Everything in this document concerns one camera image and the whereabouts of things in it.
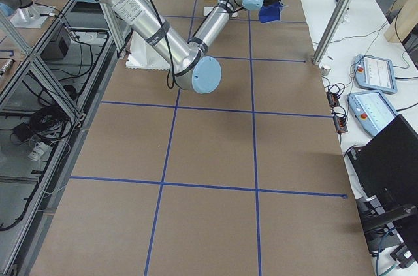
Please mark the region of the wooden board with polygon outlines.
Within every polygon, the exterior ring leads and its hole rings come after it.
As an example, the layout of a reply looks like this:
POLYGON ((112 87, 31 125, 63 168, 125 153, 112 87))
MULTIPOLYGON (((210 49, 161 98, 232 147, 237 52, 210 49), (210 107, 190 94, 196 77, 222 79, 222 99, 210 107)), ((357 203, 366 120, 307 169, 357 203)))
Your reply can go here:
POLYGON ((402 42, 417 26, 417 0, 396 0, 389 11, 394 18, 384 36, 387 42, 402 42))

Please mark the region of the small metal cylinder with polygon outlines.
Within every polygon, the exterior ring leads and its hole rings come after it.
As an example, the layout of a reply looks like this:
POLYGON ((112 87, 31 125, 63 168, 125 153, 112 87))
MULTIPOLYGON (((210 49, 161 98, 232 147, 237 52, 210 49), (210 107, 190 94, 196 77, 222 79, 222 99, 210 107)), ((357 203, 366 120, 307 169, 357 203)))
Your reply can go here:
POLYGON ((330 70, 331 70, 331 67, 330 67, 329 65, 323 65, 323 66, 321 67, 321 75, 322 75, 322 76, 328 76, 328 75, 329 75, 330 70))

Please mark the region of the black orange connector block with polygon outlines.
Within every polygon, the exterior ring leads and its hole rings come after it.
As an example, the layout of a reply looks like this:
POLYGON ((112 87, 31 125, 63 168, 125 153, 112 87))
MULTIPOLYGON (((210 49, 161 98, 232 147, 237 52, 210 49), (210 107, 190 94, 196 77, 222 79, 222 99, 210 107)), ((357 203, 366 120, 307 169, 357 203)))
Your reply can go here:
POLYGON ((345 134, 348 132, 347 126, 344 122, 344 120, 341 117, 338 117, 337 115, 334 115, 332 117, 333 122, 334 122, 334 126, 336 129, 336 132, 338 134, 345 134))
POLYGON ((327 100, 331 108, 339 107, 339 95, 333 92, 327 92, 327 100))

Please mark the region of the near blue teach pendant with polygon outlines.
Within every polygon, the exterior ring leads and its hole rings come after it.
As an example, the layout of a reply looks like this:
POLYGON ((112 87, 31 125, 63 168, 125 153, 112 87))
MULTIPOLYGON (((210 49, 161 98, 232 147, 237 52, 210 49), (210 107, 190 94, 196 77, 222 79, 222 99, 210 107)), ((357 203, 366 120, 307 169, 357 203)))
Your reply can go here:
POLYGON ((372 137, 398 115, 385 94, 378 89, 350 93, 347 101, 361 127, 372 137))

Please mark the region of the aluminium side frame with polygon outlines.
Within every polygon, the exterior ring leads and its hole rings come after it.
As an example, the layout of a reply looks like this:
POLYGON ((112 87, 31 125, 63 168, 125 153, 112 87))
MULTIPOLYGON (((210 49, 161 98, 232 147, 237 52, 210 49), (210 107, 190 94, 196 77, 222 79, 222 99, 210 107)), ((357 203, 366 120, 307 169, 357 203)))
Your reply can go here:
POLYGON ((1 27, 20 41, 1 59, 1 274, 27 275, 130 30, 110 7, 72 1, 35 3, 1 27), (61 25, 67 55, 43 60, 61 25))

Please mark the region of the blue microfibre towel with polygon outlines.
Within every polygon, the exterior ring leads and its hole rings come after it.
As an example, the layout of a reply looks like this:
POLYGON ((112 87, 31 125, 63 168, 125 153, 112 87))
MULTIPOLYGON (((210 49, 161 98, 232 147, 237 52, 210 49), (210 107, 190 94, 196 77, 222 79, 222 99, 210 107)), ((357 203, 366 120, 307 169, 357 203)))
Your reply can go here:
POLYGON ((259 21, 261 23, 280 22, 284 8, 285 5, 281 1, 261 7, 258 13, 259 21))

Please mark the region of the black box under frame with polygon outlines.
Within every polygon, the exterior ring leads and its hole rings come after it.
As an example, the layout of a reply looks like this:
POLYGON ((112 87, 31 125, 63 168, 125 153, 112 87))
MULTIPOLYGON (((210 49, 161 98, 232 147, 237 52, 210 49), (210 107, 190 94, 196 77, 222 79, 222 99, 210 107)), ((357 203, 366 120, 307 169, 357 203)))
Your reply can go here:
POLYGON ((49 43, 45 46, 41 53, 43 60, 64 59, 71 45, 71 38, 68 35, 66 27, 61 25, 59 29, 52 35, 49 43))

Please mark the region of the blue teach pendant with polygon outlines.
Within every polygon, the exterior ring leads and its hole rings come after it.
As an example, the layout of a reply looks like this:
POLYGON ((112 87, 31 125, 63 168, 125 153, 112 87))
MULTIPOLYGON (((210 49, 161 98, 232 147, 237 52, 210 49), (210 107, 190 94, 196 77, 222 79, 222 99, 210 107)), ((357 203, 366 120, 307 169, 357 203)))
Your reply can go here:
POLYGON ((363 89, 378 89, 387 94, 398 92, 393 63, 372 55, 357 55, 353 62, 356 83, 363 89))
POLYGON ((372 137, 398 115, 385 94, 378 89, 350 93, 347 101, 361 127, 372 137))

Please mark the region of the far blue teach pendant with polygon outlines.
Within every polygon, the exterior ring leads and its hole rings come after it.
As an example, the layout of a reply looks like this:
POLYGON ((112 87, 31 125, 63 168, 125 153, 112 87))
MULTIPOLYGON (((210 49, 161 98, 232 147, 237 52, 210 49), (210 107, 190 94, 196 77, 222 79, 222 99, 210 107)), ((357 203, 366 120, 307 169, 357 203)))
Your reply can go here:
POLYGON ((353 62, 356 83, 363 89, 378 89, 387 94, 398 92, 393 63, 372 55, 357 55, 353 62))

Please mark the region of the aluminium frame post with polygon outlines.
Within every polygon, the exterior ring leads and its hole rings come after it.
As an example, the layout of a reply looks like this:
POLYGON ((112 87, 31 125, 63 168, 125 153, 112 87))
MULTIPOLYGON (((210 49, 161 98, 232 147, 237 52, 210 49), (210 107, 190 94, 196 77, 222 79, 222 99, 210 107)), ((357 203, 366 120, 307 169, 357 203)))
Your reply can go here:
POLYGON ((312 63, 314 65, 319 65, 323 59, 325 52, 327 51, 327 48, 329 47, 332 38, 338 29, 340 21, 349 7, 350 2, 351 0, 339 0, 339 2, 337 2, 323 36, 321 37, 315 53, 312 56, 312 63))

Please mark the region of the black monitor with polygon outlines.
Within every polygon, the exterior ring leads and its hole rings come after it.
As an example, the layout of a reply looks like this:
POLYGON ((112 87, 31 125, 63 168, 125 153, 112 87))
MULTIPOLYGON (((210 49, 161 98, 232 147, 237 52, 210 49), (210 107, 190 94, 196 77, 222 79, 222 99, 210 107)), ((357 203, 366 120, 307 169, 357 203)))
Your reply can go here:
POLYGON ((364 217, 366 230, 393 223, 402 236, 417 238, 417 133, 396 116, 365 146, 348 153, 367 197, 375 196, 385 211, 364 217))

